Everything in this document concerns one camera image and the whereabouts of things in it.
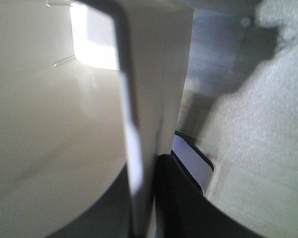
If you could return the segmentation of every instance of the black object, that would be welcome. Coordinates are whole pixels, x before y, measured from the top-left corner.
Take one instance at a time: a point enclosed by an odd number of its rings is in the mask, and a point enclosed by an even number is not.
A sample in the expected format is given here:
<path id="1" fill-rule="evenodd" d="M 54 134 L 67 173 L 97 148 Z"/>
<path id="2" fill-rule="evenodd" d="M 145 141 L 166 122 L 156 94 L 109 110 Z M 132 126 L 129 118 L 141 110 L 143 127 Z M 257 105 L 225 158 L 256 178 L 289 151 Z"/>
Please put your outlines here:
<path id="1" fill-rule="evenodd" d="M 261 238 L 208 202 L 172 155 L 157 160 L 155 203 L 158 238 Z"/>

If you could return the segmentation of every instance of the white plastic surface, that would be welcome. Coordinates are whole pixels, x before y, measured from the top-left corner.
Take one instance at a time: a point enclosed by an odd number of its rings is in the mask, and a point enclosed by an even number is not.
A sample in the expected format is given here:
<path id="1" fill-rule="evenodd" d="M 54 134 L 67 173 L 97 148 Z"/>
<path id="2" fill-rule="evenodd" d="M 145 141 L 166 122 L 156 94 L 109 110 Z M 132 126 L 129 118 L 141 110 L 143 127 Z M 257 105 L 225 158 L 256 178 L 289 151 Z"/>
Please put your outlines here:
<path id="1" fill-rule="evenodd" d="M 70 7 L 0 1 L 0 237 L 44 237 L 88 209 L 126 158 L 119 71 L 71 57 Z"/>

